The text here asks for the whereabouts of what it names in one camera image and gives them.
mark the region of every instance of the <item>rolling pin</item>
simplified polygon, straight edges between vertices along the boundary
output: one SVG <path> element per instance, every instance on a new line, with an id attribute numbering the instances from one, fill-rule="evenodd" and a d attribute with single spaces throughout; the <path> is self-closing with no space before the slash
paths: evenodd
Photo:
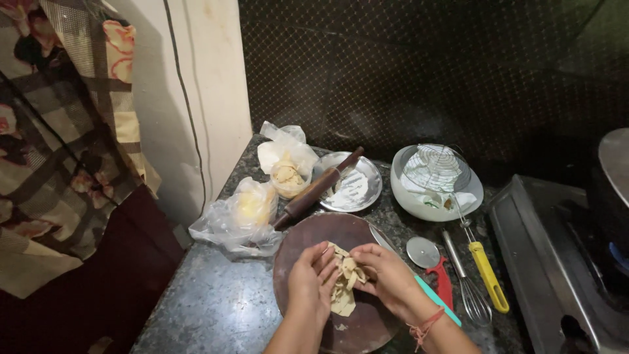
<path id="1" fill-rule="evenodd" d="M 284 227 L 289 220 L 299 217 L 341 178 L 341 174 L 346 168 L 358 162 L 358 159 L 364 152 L 365 149 L 359 146 L 356 151 L 347 156 L 338 166 L 326 169 L 316 181 L 310 183 L 306 189 L 301 191 L 284 207 L 282 213 L 271 223 L 271 226 L 278 230 Z"/>

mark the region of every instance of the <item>wall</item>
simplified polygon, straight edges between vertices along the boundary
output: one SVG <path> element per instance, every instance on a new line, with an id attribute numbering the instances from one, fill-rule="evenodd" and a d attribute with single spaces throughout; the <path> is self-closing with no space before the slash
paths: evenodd
<path id="1" fill-rule="evenodd" d="M 484 183 L 578 185 L 596 139 L 627 124 L 626 0 L 239 5 L 254 130 L 298 124 L 388 160 L 456 144 Z"/>
<path id="2" fill-rule="evenodd" d="M 188 226 L 203 202 L 201 169 L 161 0 L 109 0 L 137 28 L 133 94 L 142 149 L 162 177 L 158 205 Z M 208 203 L 251 138 L 236 0 L 169 1 Z"/>

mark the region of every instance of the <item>human hand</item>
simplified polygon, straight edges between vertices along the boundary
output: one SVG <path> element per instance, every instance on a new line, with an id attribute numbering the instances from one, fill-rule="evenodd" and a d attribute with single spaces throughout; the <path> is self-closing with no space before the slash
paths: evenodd
<path id="1" fill-rule="evenodd" d="M 306 248 L 288 276 L 287 316 L 313 316 L 319 330 L 330 316 L 332 288 L 339 276 L 334 247 L 327 245 L 324 241 Z"/>
<path id="2" fill-rule="evenodd" d="M 354 288 L 378 296 L 380 301 L 402 321 L 417 326 L 425 319 L 418 318 L 414 305 L 426 307 L 434 313 L 438 306 L 430 300 L 415 280 L 404 261 L 380 245 L 369 243 L 353 248 L 350 256 L 360 263 L 369 276 L 366 283 L 355 282 Z"/>

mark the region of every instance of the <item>pizza cutter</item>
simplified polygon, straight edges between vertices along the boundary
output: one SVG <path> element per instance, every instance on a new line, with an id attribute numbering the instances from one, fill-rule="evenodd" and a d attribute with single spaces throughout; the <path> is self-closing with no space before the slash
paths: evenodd
<path id="1" fill-rule="evenodd" d="M 416 265 L 426 268 L 426 274 L 437 274 L 437 295 L 448 305 L 452 307 L 452 284 L 448 273 L 443 267 L 443 262 L 447 259 L 439 254 L 437 245 L 424 237 L 413 237 L 406 243 L 406 252 Z"/>

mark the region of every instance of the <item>plaid fabric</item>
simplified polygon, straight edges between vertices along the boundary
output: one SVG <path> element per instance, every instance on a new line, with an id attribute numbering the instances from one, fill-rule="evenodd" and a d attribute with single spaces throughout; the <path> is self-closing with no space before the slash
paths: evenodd
<path id="1" fill-rule="evenodd" d="M 159 177 L 133 109 L 135 29 L 97 0 L 0 11 L 0 288 L 24 298 L 80 266 L 115 206 Z"/>

